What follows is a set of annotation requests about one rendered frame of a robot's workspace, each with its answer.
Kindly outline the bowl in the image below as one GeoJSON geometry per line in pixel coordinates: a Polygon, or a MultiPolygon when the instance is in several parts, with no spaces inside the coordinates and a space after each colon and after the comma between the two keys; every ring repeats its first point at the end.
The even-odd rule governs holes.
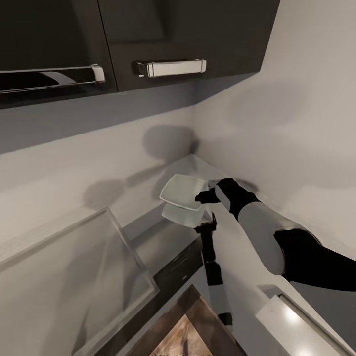
{"type": "Polygon", "coordinates": [[[195,197],[203,191],[209,191],[205,180],[175,174],[163,188],[160,198],[179,208],[198,211],[202,204],[195,201],[195,197]]]}

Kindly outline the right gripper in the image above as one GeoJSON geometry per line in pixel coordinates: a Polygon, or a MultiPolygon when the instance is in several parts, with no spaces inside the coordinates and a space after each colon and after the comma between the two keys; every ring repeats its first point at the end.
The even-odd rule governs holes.
{"type": "Polygon", "coordinates": [[[212,197],[212,189],[209,190],[209,191],[200,192],[195,197],[195,201],[198,201],[201,204],[206,204],[206,203],[215,204],[215,203],[221,202],[221,201],[216,201],[216,200],[213,199],[213,197],[212,197]]]}

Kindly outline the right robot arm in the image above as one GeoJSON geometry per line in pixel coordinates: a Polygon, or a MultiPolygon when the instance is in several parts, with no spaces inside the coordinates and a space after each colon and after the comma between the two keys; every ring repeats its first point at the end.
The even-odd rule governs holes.
{"type": "Polygon", "coordinates": [[[300,224],[260,202],[232,179],[209,180],[201,204],[222,202],[266,269],[283,276],[356,352],[356,261],[328,248],[300,224]]]}

